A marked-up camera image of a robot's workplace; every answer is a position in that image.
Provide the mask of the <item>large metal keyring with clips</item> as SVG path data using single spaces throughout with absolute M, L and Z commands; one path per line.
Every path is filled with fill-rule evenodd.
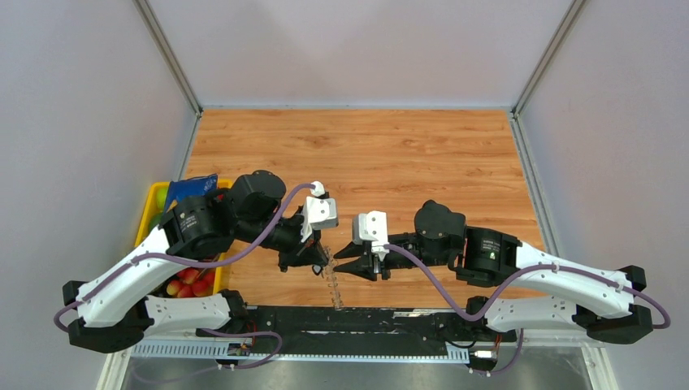
M 329 251 L 327 251 L 327 260 L 327 265 L 323 268 L 323 278 L 327 281 L 327 285 L 330 288 L 332 306 L 336 310 L 341 310 L 344 308 L 344 304 L 339 290 L 337 274 L 335 272 L 335 267 L 338 265 L 338 262 Z

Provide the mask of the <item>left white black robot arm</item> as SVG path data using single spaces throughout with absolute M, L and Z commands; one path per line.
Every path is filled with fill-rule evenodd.
M 156 288 L 180 271 L 225 267 L 260 247 L 277 253 L 281 271 L 310 267 L 319 274 L 328 263 L 321 232 L 338 223 L 336 201 L 318 181 L 287 188 L 270 171 L 241 175 L 227 187 L 178 202 L 101 276 L 64 284 L 63 308 L 76 317 L 66 324 L 55 315 L 54 323 L 71 345 L 99 353 L 174 331 L 238 337 L 249 314 L 237 291 L 159 297 Z

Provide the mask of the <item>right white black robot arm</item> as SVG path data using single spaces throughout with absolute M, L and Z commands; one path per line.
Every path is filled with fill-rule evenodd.
M 654 328 L 651 310 L 637 305 L 643 269 L 601 270 L 545 253 L 515 236 L 471 227 L 466 217 L 436 201 L 414 216 L 414 230 L 392 234 L 387 215 L 371 211 L 352 223 L 352 240 L 337 254 L 336 270 L 365 280 L 387 280 L 397 269 L 431 276 L 447 267 L 469 285 L 491 288 L 465 306 L 450 302 L 467 334 L 581 329 L 593 340 L 630 345 Z

